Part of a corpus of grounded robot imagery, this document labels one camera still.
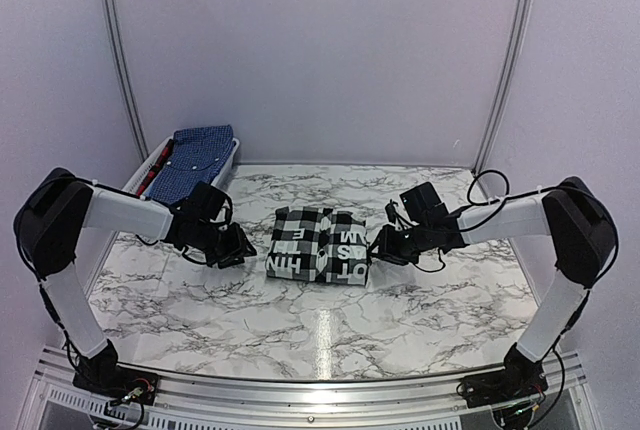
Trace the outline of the black white checked shirt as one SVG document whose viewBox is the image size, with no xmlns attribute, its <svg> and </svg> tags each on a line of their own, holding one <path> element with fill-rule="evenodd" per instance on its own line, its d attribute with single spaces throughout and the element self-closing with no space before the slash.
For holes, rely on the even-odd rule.
<svg viewBox="0 0 640 430">
<path fill-rule="evenodd" d="M 270 278 L 364 286 L 369 276 L 366 222 L 352 212 L 282 207 L 265 261 Z"/>
</svg>

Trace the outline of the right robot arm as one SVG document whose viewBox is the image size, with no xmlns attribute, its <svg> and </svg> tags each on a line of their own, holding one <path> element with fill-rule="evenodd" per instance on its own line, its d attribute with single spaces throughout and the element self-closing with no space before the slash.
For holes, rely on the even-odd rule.
<svg viewBox="0 0 640 430">
<path fill-rule="evenodd" d="M 501 370 L 487 380 L 475 375 L 463 381 L 473 394 L 487 390 L 506 398 L 533 387 L 543 360 L 578 321 L 591 290 L 615 262 L 619 236 L 606 206 L 578 177 L 455 210 L 447 209 L 431 183 L 400 199 L 405 216 L 388 204 L 389 222 L 368 250 L 371 257 L 394 265 L 417 265 L 431 250 L 446 254 L 488 241 L 550 239 L 555 275 L 530 324 L 507 352 Z"/>
</svg>

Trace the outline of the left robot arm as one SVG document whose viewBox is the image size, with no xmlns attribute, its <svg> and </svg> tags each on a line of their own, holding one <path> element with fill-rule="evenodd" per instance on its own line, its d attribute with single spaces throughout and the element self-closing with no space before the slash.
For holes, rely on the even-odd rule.
<svg viewBox="0 0 640 430">
<path fill-rule="evenodd" d="M 156 377 L 120 365 L 90 307 L 77 271 L 77 249 L 85 233 L 137 235 L 183 253 L 198 250 L 205 266 L 220 269 L 256 254 L 233 220 L 231 198 L 210 184 L 198 183 L 187 197 L 167 204 L 64 168 L 53 169 L 29 195 L 14 217 L 13 232 L 18 254 L 64 337 L 75 386 L 113 396 L 150 391 Z"/>
</svg>

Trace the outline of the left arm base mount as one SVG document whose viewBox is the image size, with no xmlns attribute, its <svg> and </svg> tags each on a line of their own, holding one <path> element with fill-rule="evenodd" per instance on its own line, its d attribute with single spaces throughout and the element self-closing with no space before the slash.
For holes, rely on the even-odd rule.
<svg viewBox="0 0 640 430">
<path fill-rule="evenodd" d="M 141 389 L 142 394 L 134 398 L 134 401 L 143 405 L 152 405 L 156 398 L 159 380 L 159 375 L 156 373 L 123 368 L 116 375 L 116 380 L 113 383 L 91 383 L 87 378 L 76 373 L 73 385 L 76 388 L 119 401 L 122 401 L 133 390 Z"/>
</svg>

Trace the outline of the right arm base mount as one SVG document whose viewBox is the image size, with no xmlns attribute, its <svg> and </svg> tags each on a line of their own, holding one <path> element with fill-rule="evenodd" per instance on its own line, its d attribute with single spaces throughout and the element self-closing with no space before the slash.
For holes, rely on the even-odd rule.
<svg viewBox="0 0 640 430">
<path fill-rule="evenodd" d="M 542 370 L 523 377 L 517 370 L 496 370 L 463 377 L 457 394 L 469 408 L 494 405 L 529 396 L 541 396 L 548 389 Z"/>
</svg>

